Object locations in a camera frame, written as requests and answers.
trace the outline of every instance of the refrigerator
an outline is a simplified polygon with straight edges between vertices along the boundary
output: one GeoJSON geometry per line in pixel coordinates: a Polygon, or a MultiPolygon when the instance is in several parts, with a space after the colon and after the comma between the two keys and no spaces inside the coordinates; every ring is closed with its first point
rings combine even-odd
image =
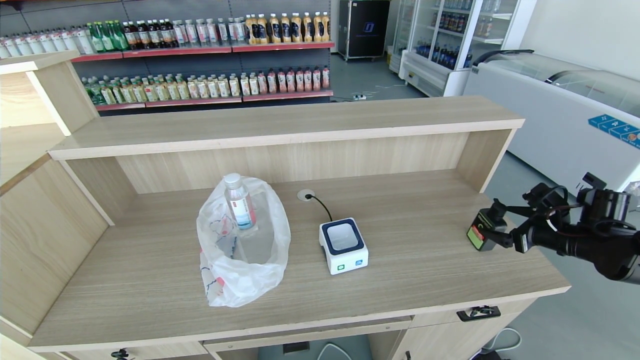
{"type": "Polygon", "coordinates": [[[340,0],[338,53],[344,61],[385,53],[389,0],[340,0]]]}
{"type": "Polygon", "coordinates": [[[535,54],[497,51],[474,62],[464,95],[525,118],[509,152],[577,195],[591,172],[640,195],[640,81],[535,54]]]}
{"type": "Polygon", "coordinates": [[[396,74],[400,71],[400,59],[402,51],[409,45],[409,35],[413,24],[413,11],[417,0],[400,0],[396,32],[394,35],[393,52],[389,62],[389,70],[396,74]]]}
{"type": "MultiPolygon", "coordinates": [[[[536,0],[415,0],[398,76],[430,97],[462,95],[474,59],[520,47],[535,5],[536,0]]],[[[396,37],[399,49],[402,39],[396,37]]]]}

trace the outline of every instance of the red shelf edge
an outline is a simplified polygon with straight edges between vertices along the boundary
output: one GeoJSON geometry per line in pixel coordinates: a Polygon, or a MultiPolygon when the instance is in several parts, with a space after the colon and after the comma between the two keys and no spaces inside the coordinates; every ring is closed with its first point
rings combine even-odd
{"type": "Polygon", "coordinates": [[[280,44],[257,44],[232,46],[234,53],[250,53],[254,51],[279,51],[279,50],[304,50],[304,49],[329,49],[335,46],[335,42],[288,42],[280,44]]]}
{"type": "Polygon", "coordinates": [[[287,99],[304,99],[308,97],[333,96],[333,90],[320,90],[312,92],[278,92],[266,95],[249,95],[243,96],[243,102],[251,101],[268,101],[268,100],[287,100],[287,99]]]}
{"type": "Polygon", "coordinates": [[[144,107],[145,107],[144,103],[135,102],[133,104],[96,105],[95,109],[98,111],[109,111],[109,110],[142,109],[144,107]]]}
{"type": "Polygon", "coordinates": [[[145,102],[147,108],[160,108],[162,106],[182,106],[201,104],[230,104],[232,102],[242,102],[241,97],[215,97],[210,99],[190,99],[190,100],[169,100],[145,102]]]}
{"type": "Polygon", "coordinates": [[[77,58],[71,59],[72,63],[81,63],[84,61],[99,61],[99,60],[112,60],[112,59],[122,59],[121,52],[113,52],[113,53],[101,53],[101,54],[89,54],[89,55],[80,55],[77,58]]]}
{"type": "Polygon", "coordinates": [[[231,53],[230,46],[221,47],[178,47],[173,49],[151,49],[125,51],[123,58],[149,58],[152,56],[193,55],[193,54],[227,54],[231,53]]]}

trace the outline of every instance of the plastic bag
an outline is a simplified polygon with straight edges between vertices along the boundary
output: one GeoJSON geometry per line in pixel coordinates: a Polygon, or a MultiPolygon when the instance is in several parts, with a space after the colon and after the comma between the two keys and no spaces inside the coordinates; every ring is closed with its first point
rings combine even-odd
{"type": "Polygon", "coordinates": [[[257,223],[237,228],[220,182],[196,220],[200,273],[210,306],[238,307],[280,284],[289,257],[291,230],[282,202],[269,184],[243,177],[257,223]]]}

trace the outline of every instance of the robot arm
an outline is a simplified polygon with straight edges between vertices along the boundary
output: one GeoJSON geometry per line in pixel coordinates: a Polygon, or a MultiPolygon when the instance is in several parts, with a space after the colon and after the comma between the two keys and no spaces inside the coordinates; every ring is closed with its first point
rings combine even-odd
{"type": "Polygon", "coordinates": [[[576,205],[568,204],[568,194],[562,186],[549,188],[544,183],[522,195],[528,207],[505,206],[494,199],[492,209],[528,219],[508,233],[491,229],[478,231],[486,241],[505,248],[515,247],[524,253],[533,246],[546,247],[560,256],[589,261],[610,280],[640,284],[640,231],[625,222],[635,199],[627,193],[603,189],[606,184],[589,173],[584,179],[601,188],[581,190],[576,205]],[[564,189],[563,197],[557,189],[564,189]],[[573,225],[569,210],[578,207],[582,208],[580,222],[573,225]]]}

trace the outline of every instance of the drawer handle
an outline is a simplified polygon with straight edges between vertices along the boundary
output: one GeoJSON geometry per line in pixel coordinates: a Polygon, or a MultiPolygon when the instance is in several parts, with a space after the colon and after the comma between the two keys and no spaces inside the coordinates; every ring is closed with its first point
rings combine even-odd
{"type": "Polygon", "coordinates": [[[127,360],[129,355],[127,354],[127,351],[125,349],[121,348],[118,351],[112,352],[111,357],[115,357],[117,360],[127,360]]]}
{"type": "Polygon", "coordinates": [[[471,308],[471,312],[461,310],[456,313],[462,322],[471,322],[500,316],[500,309],[497,306],[476,306],[471,308]]]}

